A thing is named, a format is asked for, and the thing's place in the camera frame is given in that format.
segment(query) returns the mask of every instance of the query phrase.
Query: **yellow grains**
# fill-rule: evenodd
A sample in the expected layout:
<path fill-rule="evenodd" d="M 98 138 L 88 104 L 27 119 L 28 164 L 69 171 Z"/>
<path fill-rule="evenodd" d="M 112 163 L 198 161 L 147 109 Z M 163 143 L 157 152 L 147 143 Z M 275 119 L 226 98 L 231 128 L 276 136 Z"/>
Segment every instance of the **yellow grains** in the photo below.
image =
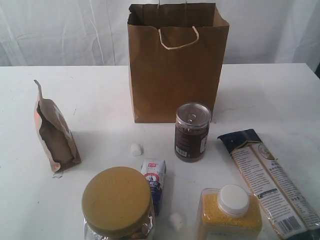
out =
<path fill-rule="evenodd" d="M 202 222 L 208 225 L 225 225 L 260 231 L 262 220 L 259 203 L 255 196 L 250 195 L 250 205 L 242 217 L 231 217 L 218 208 L 218 194 L 204 194 L 202 198 Z"/>

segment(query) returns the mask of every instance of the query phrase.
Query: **jar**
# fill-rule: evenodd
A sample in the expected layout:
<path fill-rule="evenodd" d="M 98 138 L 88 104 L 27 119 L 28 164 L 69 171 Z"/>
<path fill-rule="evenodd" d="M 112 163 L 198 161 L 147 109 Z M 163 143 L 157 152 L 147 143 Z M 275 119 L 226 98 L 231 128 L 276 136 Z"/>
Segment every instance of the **jar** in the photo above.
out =
<path fill-rule="evenodd" d="M 185 162 L 200 160 L 206 150 L 211 121 L 210 110 L 196 102 L 189 102 L 176 112 L 174 152 Z"/>
<path fill-rule="evenodd" d="M 97 174 L 82 196 L 85 240 L 151 240 L 155 214 L 148 181 L 118 166 Z"/>
<path fill-rule="evenodd" d="M 262 228 L 258 199 L 233 184 L 206 188 L 196 224 L 196 240 L 254 240 Z"/>

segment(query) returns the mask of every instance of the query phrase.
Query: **can bottom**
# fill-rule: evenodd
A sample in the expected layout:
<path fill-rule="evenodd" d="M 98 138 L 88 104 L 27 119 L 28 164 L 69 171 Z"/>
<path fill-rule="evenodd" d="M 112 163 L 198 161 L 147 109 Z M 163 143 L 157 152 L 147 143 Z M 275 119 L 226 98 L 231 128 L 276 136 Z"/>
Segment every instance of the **can bottom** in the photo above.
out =
<path fill-rule="evenodd" d="M 176 150 L 174 150 L 175 155 L 182 161 L 186 162 L 186 163 L 194 163 L 197 162 L 199 160 L 201 160 L 204 157 L 205 152 L 201 153 L 200 156 L 195 157 L 195 158 L 188 158 L 188 157 L 184 157 L 181 156 L 179 153 L 177 153 Z"/>

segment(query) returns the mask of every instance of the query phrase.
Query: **yellow jar lid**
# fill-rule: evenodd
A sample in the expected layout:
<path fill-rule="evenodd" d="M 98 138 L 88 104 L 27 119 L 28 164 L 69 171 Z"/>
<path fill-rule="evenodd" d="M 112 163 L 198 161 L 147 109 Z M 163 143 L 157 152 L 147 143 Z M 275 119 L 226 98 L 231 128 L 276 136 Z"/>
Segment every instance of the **yellow jar lid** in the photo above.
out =
<path fill-rule="evenodd" d="M 97 234 L 119 238 L 139 229 L 151 209 L 149 184 L 137 170 L 118 166 L 100 172 L 86 186 L 82 211 Z"/>

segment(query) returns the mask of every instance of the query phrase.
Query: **brown paper bag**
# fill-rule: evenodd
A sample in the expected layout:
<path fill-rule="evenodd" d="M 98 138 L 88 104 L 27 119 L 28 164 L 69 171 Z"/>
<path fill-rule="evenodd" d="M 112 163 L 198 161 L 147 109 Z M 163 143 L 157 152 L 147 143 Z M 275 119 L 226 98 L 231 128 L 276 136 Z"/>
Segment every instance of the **brown paper bag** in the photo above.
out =
<path fill-rule="evenodd" d="M 38 86 L 38 99 L 34 110 L 36 133 L 49 158 L 53 172 L 63 171 L 81 162 L 75 140 L 57 105 L 42 97 Z"/>
<path fill-rule="evenodd" d="M 136 123 L 173 123 L 187 102 L 214 108 L 229 24 L 214 3 L 132 4 L 128 38 Z"/>

